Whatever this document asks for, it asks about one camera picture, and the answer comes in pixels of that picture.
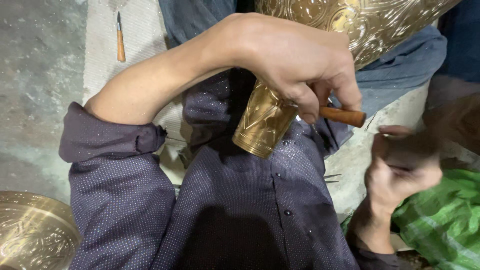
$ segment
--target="shirt sleeve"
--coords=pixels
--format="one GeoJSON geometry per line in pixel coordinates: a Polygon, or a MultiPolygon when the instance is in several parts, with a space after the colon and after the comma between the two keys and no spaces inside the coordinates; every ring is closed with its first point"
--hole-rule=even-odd
{"type": "Polygon", "coordinates": [[[396,254],[379,254],[350,245],[350,250],[362,270],[398,270],[396,254]]]}
{"type": "Polygon", "coordinates": [[[59,154],[72,162],[71,205],[83,236],[70,269],[150,267],[175,203],[173,185],[151,154],[166,134],[69,106],[59,154]]]}

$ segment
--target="forearm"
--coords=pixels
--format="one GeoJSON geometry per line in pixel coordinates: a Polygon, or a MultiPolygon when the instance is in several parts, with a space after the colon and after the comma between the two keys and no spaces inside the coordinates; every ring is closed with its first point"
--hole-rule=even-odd
{"type": "Polygon", "coordinates": [[[394,253],[390,244],[391,215],[390,208],[372,203],[367,196],[348,225],[348,244],[379,254],[394,253]]]}
{"type": "Polygon", "coordinates": [[[111,79],[85,109],[97,118],[122,124],[150,123],[188,87],[231,67],[231,48],[204,32],[174,49],[139,62],[111,79]]]}

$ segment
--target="right hand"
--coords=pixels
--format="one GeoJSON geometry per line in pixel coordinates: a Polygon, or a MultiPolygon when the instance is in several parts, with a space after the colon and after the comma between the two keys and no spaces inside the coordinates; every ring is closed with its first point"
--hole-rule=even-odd
{"type": "Polygon", "coordinates": [[[297,104],[307,123],[319,117],[331,90],[342,108],[360,110],[347,35],[256,13],[230,15],[208,32],[214,42],[239,48],[231,65],[252,71],[297,104]]]}
{"type": "Polygon", "coordinates": [[[406,136],[411,131],[403,126],[382,126],[372,146],[372,163],[365,173],[365,186],[374,209],[393,213],[407,197],[440,183],[442,170],[437,160],[426,162],[411,172],[388,166],[381,158],[386,149],[384,134],[406,136]]]}

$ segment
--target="brass plate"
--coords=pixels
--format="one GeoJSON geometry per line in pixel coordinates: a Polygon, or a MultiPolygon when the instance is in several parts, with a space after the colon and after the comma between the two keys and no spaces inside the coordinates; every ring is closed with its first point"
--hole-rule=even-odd
{"type": "Polygon", "coordinates": [[[70,206],[29,192],[0,191],[0,269],[67,269],[80,241],[70,206]]]}
{"type": "Polygon", "coordinates": [[[256,0],[258,13],[345,33],[358,70],[461,0],[256,0]]]}

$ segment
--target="dark polka dot shirt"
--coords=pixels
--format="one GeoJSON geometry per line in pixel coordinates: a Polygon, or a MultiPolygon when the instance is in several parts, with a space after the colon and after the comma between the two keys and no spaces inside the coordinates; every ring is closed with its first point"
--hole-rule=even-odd
{"type": "Polygon", "coordinates": [[[340,230],[323,179],[324,155],[338,147],[332,123],[309,133],[294,122],[266,160],[231,134],[210,134],[177,200],[152,154],[165,141],[161,127],[106,123],[77,103],[64,124],[60,156],[72,162],[83,236],[70,269],[397,267],[395,255],[351,250],[340,230]]]}

